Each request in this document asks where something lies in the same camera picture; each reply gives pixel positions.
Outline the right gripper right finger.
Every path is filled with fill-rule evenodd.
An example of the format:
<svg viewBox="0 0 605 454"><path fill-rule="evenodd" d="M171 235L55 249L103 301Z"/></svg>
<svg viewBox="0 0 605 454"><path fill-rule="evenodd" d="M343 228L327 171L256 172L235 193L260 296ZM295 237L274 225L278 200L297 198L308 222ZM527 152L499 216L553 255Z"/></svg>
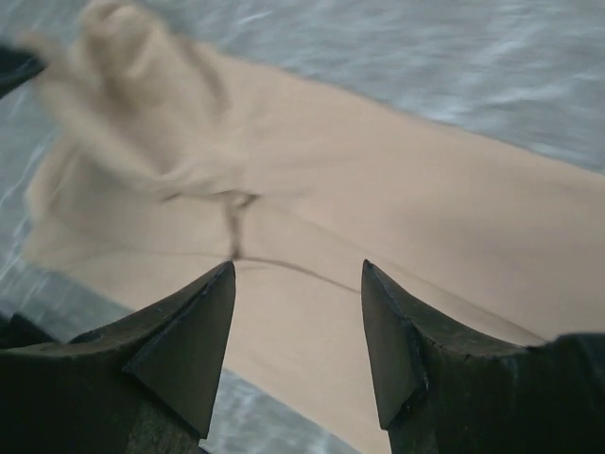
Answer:
<svg viewBox="0 0 605 454"><path fill-rule="evenodd" d="M600 453L604 337L518 346L455 321L365 262L361 304L394 453Z"/></svg>

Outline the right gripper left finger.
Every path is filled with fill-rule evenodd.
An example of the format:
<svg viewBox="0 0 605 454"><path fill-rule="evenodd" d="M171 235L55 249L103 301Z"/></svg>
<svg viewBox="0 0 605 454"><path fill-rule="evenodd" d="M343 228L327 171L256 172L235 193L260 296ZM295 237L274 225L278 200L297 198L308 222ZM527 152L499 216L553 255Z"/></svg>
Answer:
<svg viewBox="0 0 605 454"><path fill-rule="evenodd" d="M55 340L1 322L5 453L195 453L209 432L235 299L225 262L114 323Z"/></svg>

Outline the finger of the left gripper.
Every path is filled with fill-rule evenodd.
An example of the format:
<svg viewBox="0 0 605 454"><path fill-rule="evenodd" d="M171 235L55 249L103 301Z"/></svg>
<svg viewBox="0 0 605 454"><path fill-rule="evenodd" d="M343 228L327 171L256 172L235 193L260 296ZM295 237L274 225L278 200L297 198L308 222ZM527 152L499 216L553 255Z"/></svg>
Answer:
<svg viewBox="0 0 605 454"><path fill-rule="evenodd" d="M44 61L32 51L12 44L0 49L0 97L8 95L45 69Z"/></svg>

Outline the beige t shirt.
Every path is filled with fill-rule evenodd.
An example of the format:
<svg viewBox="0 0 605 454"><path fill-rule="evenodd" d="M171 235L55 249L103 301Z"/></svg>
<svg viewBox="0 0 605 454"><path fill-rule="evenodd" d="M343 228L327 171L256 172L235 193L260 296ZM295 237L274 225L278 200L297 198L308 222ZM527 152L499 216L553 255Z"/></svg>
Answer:
<svg viewBox="0 0 605 454"><path fill-rule="evenodd" d="M94 1L26 44L60 127L26 194L32 263L139 309L232 260L229 370L362 453L389 449L364 261L435 321L539 344L604 327L604 179L242 61Z"/></svg>

